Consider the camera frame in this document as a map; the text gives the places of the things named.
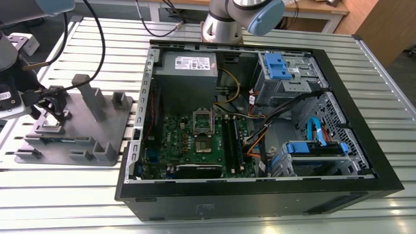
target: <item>motherboard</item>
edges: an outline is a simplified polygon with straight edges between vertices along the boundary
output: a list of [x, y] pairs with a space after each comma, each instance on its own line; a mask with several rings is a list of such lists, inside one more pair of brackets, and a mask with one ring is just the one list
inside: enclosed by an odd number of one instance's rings
[[221, 178], [254, 177], [253, 160], [241, 147], [247, 136], [246, 120], [209, 114], [198, 111], [163, 117], [161, 147], [146, 149], [146, 177], [174, 179], [178, 168], [187, 171], [201, 167], [221, 173]]

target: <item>black cable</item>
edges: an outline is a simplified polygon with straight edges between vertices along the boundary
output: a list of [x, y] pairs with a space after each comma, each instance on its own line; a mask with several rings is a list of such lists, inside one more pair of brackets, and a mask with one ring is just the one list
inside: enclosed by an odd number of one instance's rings
[[170, 9], [175, 12], [175, 14], [178, 15], [178, 17], [181, 18], [181, 20], [182, 20], [182, 23], [186, 23], [185, 22], [185, 18], [183, 18], [183, 16], [182, 16], [182, 14], [181, 14], [181, 12], [175, 9], [175, 7], [174, 7], [174, 5], [173, 5], [173, 3], [170, 2], [170, 0], [162, 0], [163, 1], [163, 3], [170, 7]]
[[103, 59], [105, 59], [105, 38], [103, 38], [103, 32], [102, 32], [102, 28], [101, 28], [101, 24], [99, 24], [99, 20], [98, 20], [97, 14], [95, 14], [94, 10], [91, 9], [91, 6], [90, 6], [87, 0], [82, 0], [82, 1], [83, 1], [85, 5], [86, 5], [86, 7], [87, 7], [87, 10], [89, 10], [89, 12], [90, 12], [90, 14], [91, 14], [91, 16], [93, 16], [93, 19], [95, 20], [97, 27], [98, 27], [98, 32], [99, 32], [99, 36], [101, 36], [101, 47], [102, 47], [102, 51], [101, 51], [101, 60], [99, 60], [99, 63], [98, 63], [98, 67], [97, 67], [97, 69], [95, 69], [95, 72], [94, 72], [93, 76], [91, 76], [86, 81], [83, 81], [83, 82], [81, 82], [81, 83], [78, 83], [78, 84], [75, 84], [75, 85], [71, 85], [71, 86], [69, 86], [69, 87], [66, 87], [66, 88], [62, 88], [62, 89], [57, 89], [57, 90], [45, 92], [45, 93], [42, 94], [42, 97], [50, 96], [50, 95], [54, 95], [54, 94], [58, 94], [58, 93], [61, 93], [61, 92], [63, 92], [63, 91], [67, 91], [69, 89], [74, 89], [74, 88], [77, 88], [77, 87], [79, 87], [79, 86], [82, 86], [82, 85], [85, 85], [85, 84], [87, 84], [87, 83], [89, 83], [90, 81], [93, 81], [93, 79], [97, 77], [97, 75], [98, 75], [98, 73], [99, 73], [99, 70], [101, 70], [101, 68], [102, 68]]
[[263, 137], [261, 138], [259, 142], [258, 142], [258, 150], [259, 150], [259, 159], [261, 162], [265, 165], [265, 170], [262, 173], [262, 176], [259, 177], [266, 177], [266, 173], [267, 173], [267, 160], [266, 160], [266, 152], [265, 152], [265, 140]]
[[173, 32], [178, 29], [179, 25], [182, 24], [182, 21], [179, 22], [178, 25], [174, 26], [174, 28], [173, 28], [167, 33], [165, 33], [165, 34], [162, 34], [162, 35], [157, 35], [157, 34], [151, 33], [150, 30], [149, 30], [149, 28], [147, 28], [147, 26], [145, 25], [143, 19], [142, 19], [142, 17], [141, 17], [141, 13], [139, 13], [139, 9], [138, 9], [138, 0], [134, 0], [134, 1], [135, 1], [137, 13], [138, 13], [138, 17], [139, 17], [142, 26], [143, 26], [143, 28], [145, 28], [145, 31], [147, 31], [147, 33], [149, 33], [153, 37], [162, 38], [162, 37], [165, 37], [166, 35], [169, 35], [170, 33], [173, 33]]
[[298, 96], [291, 98], [289, 101], [282, 103], [278, 107], [275, 107], [275, 109], [270, 112], [270, 114], [263, 119], [263, 121], [261, 123], [262, 128], [258, 129], [245, 140], [249, 141], [255, 136], [258, 136], [261, 133], [263, 133], [263, 131], [267, 129], [269, 125], [273, 122], [273, 118], [278, 117], [283, 112], [289, 111], [294, 107], [294, 105], [297, 105], [297, 103], [301, 100], [303, 100], [306, 98], [317, 97], [317, 96], [322, 95], [323, 92], [327, 92], [327, 91], [329, 91], [329, 89], [321, 89], [321, 90], [314, 91], [311, 93], [299, 94]]
[[66, 12], [63, 13], [63, 24], [65, 24], [65, 26], [63, 26], [63, 40], [62, 40], [62, 44], [59, 46], [57, 55], [47, 62], [49, 65], [55, 62], [55, 60], [58, 59], [59, 55], [63, 53], [63, 49], [65, 49], [65, 45], [66, 45], [66, 40], [67, 40], [67, 16], [66, 16]]
[[238, 111], [237, 107], [234, 106], [233, 102], [227, 102], [227, 104], [233, 107], [234, 111], [241, 114], [241, 112]]
[[289, 29], [294, 25], [294, 23], [297, 22], [297, 18], [298, 18], [298, 3], [297, 3], [297, 0], [294, 0], [294, 4], [295, 4], [294, 15], [293, 15], [291, 20], [290, 20], [290, 25], [286, 27], [286, 29]]

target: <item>label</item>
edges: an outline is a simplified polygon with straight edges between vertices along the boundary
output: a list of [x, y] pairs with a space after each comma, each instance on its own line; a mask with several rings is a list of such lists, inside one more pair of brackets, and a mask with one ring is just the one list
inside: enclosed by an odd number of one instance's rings
[[0, 101], [6, 100], [11, 97], [10, 92], [0, 93]]
[[259, 161], [259, 163], [258, 163], [258, 167], [259, 167], [259, 169], [262, 170], [262, 172], [265, 172], [265, 164]]
[[255, 97], [254, 96], [249, 96], [249, 104], [254, 104], [254, 102], [255, 102]]
[[286, 70], [287, 70], [287, 72], [299, 73], [297, 68], [287, 68]]
[[210, 70], [209, 58], [177, 57], [174, 59], [174, 69], [177, 70]]

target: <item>aluminum slotted table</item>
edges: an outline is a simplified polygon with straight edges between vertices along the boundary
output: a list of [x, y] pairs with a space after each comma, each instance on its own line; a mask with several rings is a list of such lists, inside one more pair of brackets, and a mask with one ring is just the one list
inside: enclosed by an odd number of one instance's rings
[[[138, 21], [101, 19], [106, 40], [102, 71], [91, 87], [102, 94], [126, 92], [138, 98], [149, 39]], [[158, 34], [174, 24], [149, 22]], [[75, 73], [91, 75], [101, 57], [91, 18], [69, 24], [63, 54], [38, 73], [45, 86], [70, 85]], [[199, 41], [199, 26], [185, 25], [165, 40]], [[62, 38], [51, 51], [55, 54]], [[327, 215], [275, 218], [139, 222], [113, 200], [119, 163], [114, 167], [14, 163], [33, 120], [10, 120], [0, 134], [0, 232], [37, 233], [416, 233], [416, 111], [365, 44], [347, 35], [273, 31], [265, 37], [243, 32], [245, 44], [323, 49], [367, 122], [405, 190], [363, 201]], [[133, 104], [125, 139], [131, 136]]]

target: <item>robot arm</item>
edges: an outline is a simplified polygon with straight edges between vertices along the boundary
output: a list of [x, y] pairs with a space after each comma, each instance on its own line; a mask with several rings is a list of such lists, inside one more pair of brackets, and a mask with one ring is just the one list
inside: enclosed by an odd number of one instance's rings
[[0, 26], [55, 16], [73, 10], [74, 0], [2, 0], [0, 2]]
[[[2, 0], [0, 2], [0, 26], [45, 16], [55, 16], [73, 8], [73, 0]], [[0, 119], [11, 119], [26, 114], [37, 118], [39, 112], [31, 106], [35, 103], [25, 101], [23, 93], [29, 91], [30, 94], [35, 94], [45, 90], [45, 87], [38, 83], [35, 73], [22, 70], [27, 63], [1, 31], [0, 51]], [[38, 103], [38, 106], [53, 115], [59, 112], [59, 101], [55, 98], [58, 99], [58, 97], [50, 97], [49, 100]]]
[[281, 0], [210, 0], [203, 41], [241, 43], [241, 26], [254, 36], [262, 36], [278, 24], [283, 11]]

